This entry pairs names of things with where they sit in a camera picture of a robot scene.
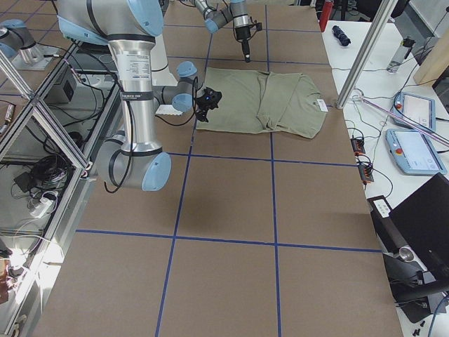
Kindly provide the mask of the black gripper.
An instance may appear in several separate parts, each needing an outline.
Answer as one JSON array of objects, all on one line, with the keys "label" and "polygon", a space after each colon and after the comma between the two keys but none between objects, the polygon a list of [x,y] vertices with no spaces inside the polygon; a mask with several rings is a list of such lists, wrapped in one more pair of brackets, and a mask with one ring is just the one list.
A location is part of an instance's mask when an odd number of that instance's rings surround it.
[{"label": "black gripper", "polygon": [[262,30],[261,22],[252,22],[248,25],[243,25],[237,28],[234,28],[235,38],[242,44],[242,54],[245,62],[250,62],[250,47],[249,41],[253,38],[253,35],[256,32]]},{"label": "black gripper", "polygon": [[202,95],[194,99],[196,109],[195,117],[198,121],[208,123],[207,112],[218,108],[218,103],[222,99],[222,93],[215,91],[212,88],[205,87],[202,90]]}]

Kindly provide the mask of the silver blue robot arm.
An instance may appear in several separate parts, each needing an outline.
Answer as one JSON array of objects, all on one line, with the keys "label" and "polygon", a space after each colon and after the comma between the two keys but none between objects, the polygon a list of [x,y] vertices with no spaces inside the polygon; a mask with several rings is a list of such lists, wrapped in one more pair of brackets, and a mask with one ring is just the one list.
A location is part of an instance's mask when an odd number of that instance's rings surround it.
[{"label": "silver blue robot arm", "polygon": [[167,183],[171,158],[156,138],[154,119],[159,102],[191,110],[200,121],[218,106],[219,91],[203,87],[192,62],[177,67],[178,82],[155,86],[152,61],[166,56],[162,1],[59,1],[58,24],[65,37],[107,46],[117,73],[123,126],[100,149],[96,164],[105,189],[122,187],[158,191]]},{"label": "silver blue robot arm", "polygon": [[240,43],[246,63],[251,61],[250,40],[257,32],[262,31],[262,23],[254,20],[248,13],[247,3],[240,1],[224,1],[224,8],[213,8],[205,0],[188,1],[203,16],[207,30],[214,34],[228,24],[232,24],[234,39]]}]

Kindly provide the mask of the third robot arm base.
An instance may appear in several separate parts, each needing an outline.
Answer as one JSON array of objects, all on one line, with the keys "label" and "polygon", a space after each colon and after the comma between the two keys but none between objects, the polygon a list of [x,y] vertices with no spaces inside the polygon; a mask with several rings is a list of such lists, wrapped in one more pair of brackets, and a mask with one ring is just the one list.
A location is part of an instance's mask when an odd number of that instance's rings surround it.
[{"label": "third robot arm base", "polygon": [[41,46],[19,19],[1,22],[1,52],[18,70],[45,70],[60,49]]}]

